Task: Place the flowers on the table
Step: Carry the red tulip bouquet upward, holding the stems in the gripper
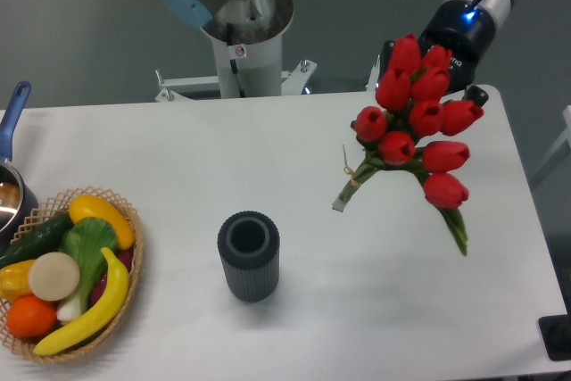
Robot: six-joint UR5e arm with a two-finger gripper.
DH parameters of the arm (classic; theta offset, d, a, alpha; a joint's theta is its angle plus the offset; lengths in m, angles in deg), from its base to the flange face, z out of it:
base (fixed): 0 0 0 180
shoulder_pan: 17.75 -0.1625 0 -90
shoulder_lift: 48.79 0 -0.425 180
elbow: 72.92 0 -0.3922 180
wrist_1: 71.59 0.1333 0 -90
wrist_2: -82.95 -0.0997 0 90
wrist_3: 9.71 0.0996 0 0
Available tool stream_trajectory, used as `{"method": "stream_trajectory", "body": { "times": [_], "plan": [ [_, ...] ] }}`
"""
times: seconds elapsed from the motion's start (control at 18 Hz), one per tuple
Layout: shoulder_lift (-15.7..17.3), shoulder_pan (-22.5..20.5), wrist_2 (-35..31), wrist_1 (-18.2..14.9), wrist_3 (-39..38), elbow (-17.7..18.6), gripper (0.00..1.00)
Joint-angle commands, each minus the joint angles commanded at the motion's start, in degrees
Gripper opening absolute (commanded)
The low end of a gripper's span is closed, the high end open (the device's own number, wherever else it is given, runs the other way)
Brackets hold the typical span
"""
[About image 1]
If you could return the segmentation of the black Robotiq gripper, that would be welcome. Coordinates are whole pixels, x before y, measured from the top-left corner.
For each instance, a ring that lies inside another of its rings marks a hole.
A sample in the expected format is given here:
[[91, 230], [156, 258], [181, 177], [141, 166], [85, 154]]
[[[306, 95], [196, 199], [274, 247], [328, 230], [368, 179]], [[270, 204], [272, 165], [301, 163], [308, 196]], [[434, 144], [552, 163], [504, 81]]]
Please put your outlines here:
[[[439, 45], [451, 50], [450, 87], [464, 88], [463, 100], [483, 107], [489, 100], [481, 87], [469, 86], [478, 63], [507, 19], [512, 0], [444, 0], [421, 33], [419, 43], [427, 52]], [[367, 89], [377, 89], [393, 53], [394, 42], [385, 41], [368, 77]]]

